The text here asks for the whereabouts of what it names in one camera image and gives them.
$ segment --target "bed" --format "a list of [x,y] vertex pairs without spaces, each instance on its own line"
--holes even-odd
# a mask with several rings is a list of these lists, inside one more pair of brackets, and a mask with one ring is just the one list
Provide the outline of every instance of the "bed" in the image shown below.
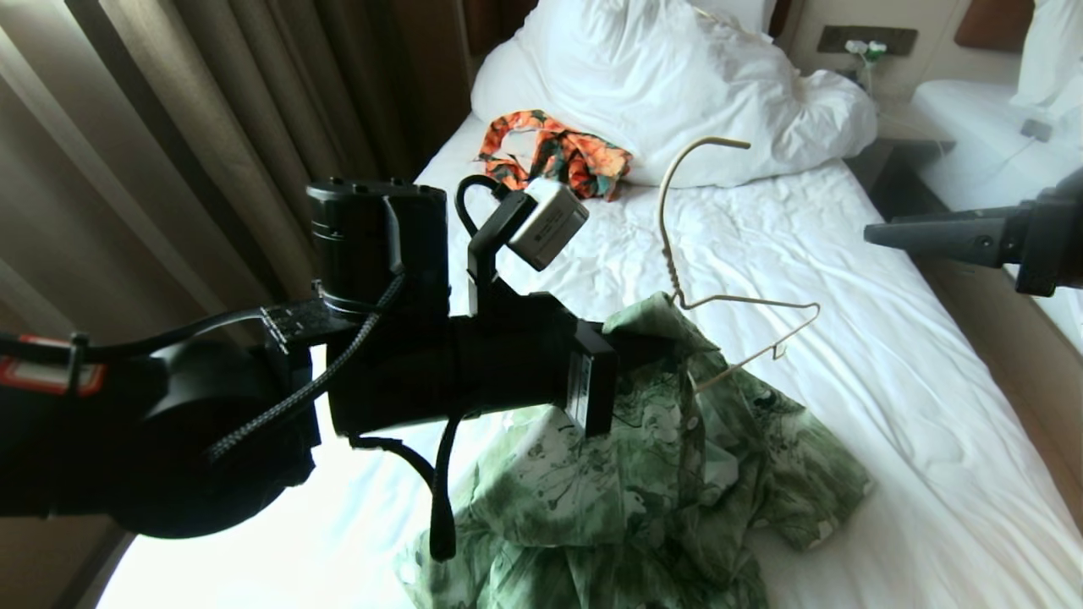
[[[454,192],[481,170],[487,128],[468,117],[417,182]],[[505,251],[519,293],[550,291],[602,320],[668,288],[656,189],[588,202],[590,220],[546,271]],[[840,160],[732,187],[671,192],[670,234],[691,297],[725,291],[817,300],[820,320],[779,361],[751,371],[806,404],[867,467],[875,490],[814,550],[752,533],[773,607],[1070,607],[1083,540],[1034,446],[986,366],[902,252],[863,243],[880,220]],[[493,208],[471,193],[475,215]],[[453,313],[467,310],[467,234],[449,217]],[[690,314],[731,357],[799,313],[715,304]],[[314,352],[316,361],[322,353]],[[390,557],[428,526],[428,490],[397,459],[352,452],[329,432],[304,485],[231,530],[136,539],[101,607],[409,607]],[[503,429],[499,414],[460,427],[451,478]],[[441,424],[400,429],[432,459]]]

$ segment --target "wall outlet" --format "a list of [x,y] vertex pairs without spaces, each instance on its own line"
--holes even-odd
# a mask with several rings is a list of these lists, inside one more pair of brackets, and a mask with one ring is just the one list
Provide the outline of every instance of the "wall outlet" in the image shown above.
[[819,53],[846,53],[847,40],[887,44],[888,55],[909,55],[917,42],[917,30],[902,27],[870,27],[863,25],[828,25],[820,36]]

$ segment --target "clothes hanger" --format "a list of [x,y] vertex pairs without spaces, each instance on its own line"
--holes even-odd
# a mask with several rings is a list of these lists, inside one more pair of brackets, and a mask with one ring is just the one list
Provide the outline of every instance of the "clothes hanger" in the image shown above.
[[673,295],[674,300],[676,300],[677,304],[686,311],[691,311],[708,302],[726,301],[726,302],[743,302],[748,304],[765,304],[768,307],[780,307],[785,309],[815,309],[815,312],[812,314],[810,319],[806,320],[797,327],[787,332],[785,335],[783,335],[774,342],[771,342],[767,347],[753,353],[748,358],[745,358],[741,362],[738,362],[736,364],[731,364],[720,374],[716,375],[714,378],[710,378],[704,383],[700,383],[699,385],[696,385],[695,386],[696,393],[703,391],[704,389],[710,387],[712,385],[715,385],[716,383],[722,380],[723,378],[733,374],[734,372],[743,368],[749,362],[764,355],[768,351],[771,351],[772,360],[779,360],[780,358],[782,358],[785,354],[785,349],[782,349],[783,347],[782,344],[792,338],[800,331],[810,326],[812,322],[817,321],[820,318],[820,311],[822,309],[819,302],[809,302],[800,304],[795,302],[780,302],[778,300],[746,298],[744,296],[728,296],[725,294],[716,294],[715,296],[708,296],[707,298],[703,298],[701,300],[696,300],[691,303],[687,301],[684,290],[683,288],[681,288],[680,285],[680,277],[677,274],[677,262],[674,260],[673,245],[669,242],[669,233],[666,231],[666,194],[669,191],[669,182],[673,181],[673,177],[677,172],[677,168],[680,166],[680,163],[684,160],[684,157],[687,157],[695,148],[708,144],[717,146],[728,146],[731,148],[741,148],[741,150],[748,150],[752,147],[752,144],[749,144],[748,142],[741,142],[738,140],[728,140],[726,138],[702,138],[700,140],[692,142],[688,146],[684,146],[684,148],[677,154],[677,157],[674,158],[674,161],[669,165],[669,168],[666,170],[665,176],[663,176],[662,184],[660,185],[658,190],[658,229],[662,232],[662,255],[666,257],[666,268],[669,271],[669,281],[673,283],[674,286],[674,295]]

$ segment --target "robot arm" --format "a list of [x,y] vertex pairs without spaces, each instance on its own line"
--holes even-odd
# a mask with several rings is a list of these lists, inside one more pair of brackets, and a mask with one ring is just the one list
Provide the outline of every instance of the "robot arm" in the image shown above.
[[865,241],[999,269],[1019,264],[1016,290],[1053,296],[1083,287],[1083,169],[1034,200],[957,213],[898,218],[865,228]]
[[[520,296],[500,280],[505,245],[544,268],[586,220],[570,192],[539,189],[497,191],[500,206],[473,234],[470,315],[448,316],[442,191],[332,179],[309,187],[317,298],[126,346],[0,337],[0,516],[106,513],[162,537],[232,527],[306,480],[319,442],[312,403],[326,390],[339,436],[394,452],[426,478],[431,550],[454,556],[446,469],[460,419],[552,403],[585,435],[605,433],[618,370],[671,348],[602,337],[552,296]],[[257,348],[191,340],[249,319],[263,324]],[[328,371],[312,380],[309,349],[321,344]],[[434,466],[366,436],[443,418]]]

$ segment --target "nightstand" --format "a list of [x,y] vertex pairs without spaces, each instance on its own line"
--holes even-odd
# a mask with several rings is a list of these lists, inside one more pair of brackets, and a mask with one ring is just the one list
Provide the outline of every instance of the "nightstand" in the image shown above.
[[935,159],[941,151],[947,153],[955,145],[954,140],[909,103],[882,104],[878,122],[876,141],[846,160],[873,205],[885,220],[943,211],[914,173],[912,164],[915,159]]

